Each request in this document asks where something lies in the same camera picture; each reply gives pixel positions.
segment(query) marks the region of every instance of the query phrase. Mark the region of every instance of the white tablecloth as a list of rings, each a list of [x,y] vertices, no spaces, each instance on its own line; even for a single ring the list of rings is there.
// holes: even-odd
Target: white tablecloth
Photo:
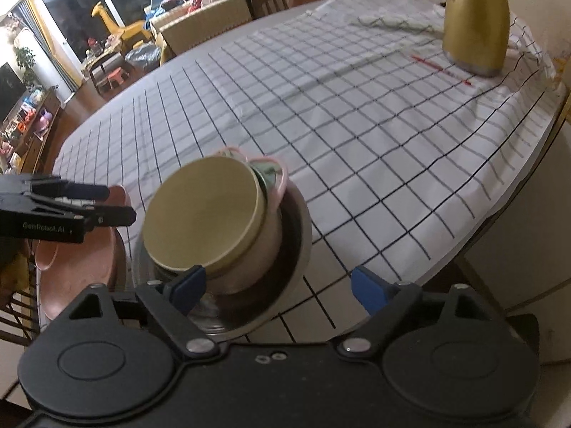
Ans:
[[[561,101],[517,18],[518,50],[493,79],[450,65],[442,23],[425,0],[330,0],[179,56],[74,133],[54,172],[129,191],[130,254],[180,166],[224,146],[278,156],[307,201],[312,257],[284,313],[250,339],[328,339],[366,315],[348,273],[365,264],[389,281],[426,279],[526,172]]]

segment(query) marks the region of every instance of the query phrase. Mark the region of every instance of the television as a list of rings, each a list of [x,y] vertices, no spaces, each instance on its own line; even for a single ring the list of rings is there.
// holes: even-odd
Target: television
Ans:
[[[16,73],[6,63],[0,67],[0,124],[8,116],[12,108],[26,93],[26,87]]]

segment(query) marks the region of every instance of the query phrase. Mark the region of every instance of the blue gripper pad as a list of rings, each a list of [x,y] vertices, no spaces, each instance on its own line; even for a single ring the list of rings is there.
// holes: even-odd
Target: blue gripper pad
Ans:
[[[184,316],[206,293],[206,270],[195,265],[165,285],[163,296]]]
[[[365,310],[370,315],[375,315],[396,296],[399,287],[361,265],[351,273],[351,291]]]

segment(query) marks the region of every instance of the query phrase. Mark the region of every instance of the potted plant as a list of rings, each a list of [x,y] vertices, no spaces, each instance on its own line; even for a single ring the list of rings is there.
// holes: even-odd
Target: potted plant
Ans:
[[[22,83],[31,92],[36,88],[36,85],[39,85],[38,76],[34,72],[35,55],[27,47],[14,47],[14,52],[18,67],[24,70]]]

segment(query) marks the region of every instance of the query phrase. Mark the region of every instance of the yellow giraffe toy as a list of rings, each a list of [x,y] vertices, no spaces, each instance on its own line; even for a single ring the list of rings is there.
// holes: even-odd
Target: yellow giraffe toy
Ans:
[[[143,20],[134,22],[127,27],[119,27],[115,24],[115,21],[111,18],[107,9],[101,4],[101,2],[96,4],[95,8],[93,8],[93,11],[91,12],[92,17],[96,17],[97,15],[101,16],[103,23],[107,26],[107,30],[109,30],[112,35],[121,34],[121,40],[123,41],[126,41],[138,34],[142,34],[145,40],[151,39],[151,33],[143,29],[143,25],[145,24],[145,21]]]

